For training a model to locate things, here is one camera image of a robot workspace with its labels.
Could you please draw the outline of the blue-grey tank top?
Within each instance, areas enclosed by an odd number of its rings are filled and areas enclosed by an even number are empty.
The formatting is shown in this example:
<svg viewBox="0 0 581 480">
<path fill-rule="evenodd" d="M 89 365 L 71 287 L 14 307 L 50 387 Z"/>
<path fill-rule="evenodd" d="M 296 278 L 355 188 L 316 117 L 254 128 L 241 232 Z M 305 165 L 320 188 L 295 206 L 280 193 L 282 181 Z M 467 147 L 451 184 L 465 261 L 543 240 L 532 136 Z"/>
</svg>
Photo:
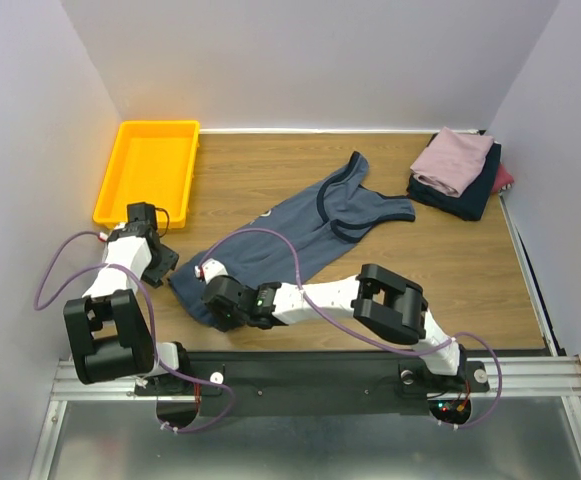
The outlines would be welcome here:
<svg viewBox="0 0 581 480">
<path fill-rule="evenodd" d="M 301 279 L 309 280 L 353 249 L 375 226 L 415 220 L 411 201 L 387 196 L 362 185 L 369 163 L 359 152 L 327 178 L 305 188 L 260 215 L 245 228 L 261 228 L 230 238 L 211 255 L 241 283 L 256 287 L 268 282 L 295 281 L 288 247 L 270 230 L 283 235 L 297 251 Z"/>
</svg>

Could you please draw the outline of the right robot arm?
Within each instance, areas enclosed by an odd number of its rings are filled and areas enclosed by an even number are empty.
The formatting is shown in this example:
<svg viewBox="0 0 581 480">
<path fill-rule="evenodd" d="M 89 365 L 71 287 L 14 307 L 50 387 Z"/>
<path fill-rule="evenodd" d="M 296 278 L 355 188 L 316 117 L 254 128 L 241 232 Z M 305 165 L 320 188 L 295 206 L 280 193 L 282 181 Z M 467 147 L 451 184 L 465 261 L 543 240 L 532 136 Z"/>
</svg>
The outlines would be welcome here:
<svg viewBox="0 0 581 480">
<path fill-rule="evenodd" d="M 221 327 L 271 329 L 321 317 L 353 318 L 381 340 L 410 346 L 433 384 L 452 390 L 466 378 L 457 340 L 435 321 L 418 284 L 375 264 L 356 276 L 329 283 L 269 282 L 248 287 L 210 259 L 196 269 L 205 284 L 202 303 Z"/>
</svg>

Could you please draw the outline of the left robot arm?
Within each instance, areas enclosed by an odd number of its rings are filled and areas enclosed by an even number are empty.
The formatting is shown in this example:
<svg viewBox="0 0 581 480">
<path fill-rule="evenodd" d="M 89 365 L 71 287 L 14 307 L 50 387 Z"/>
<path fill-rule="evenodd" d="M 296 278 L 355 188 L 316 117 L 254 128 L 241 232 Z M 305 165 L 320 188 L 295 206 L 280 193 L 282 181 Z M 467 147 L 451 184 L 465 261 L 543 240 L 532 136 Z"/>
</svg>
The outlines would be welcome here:
<svg viewBox="0 0 581 480">
<path fill-rule="evenodd" d="M 136 294 L 143 284 L 160 287 L 178 263 L 159 234 L 157 214 L 164 211 L 145 202 L 128 205 L 127 220 L 106 240 L 93 284 L 64 306 L 75 370 L 86 385 L 158 371 L 158 348 Z"/>
</svg>

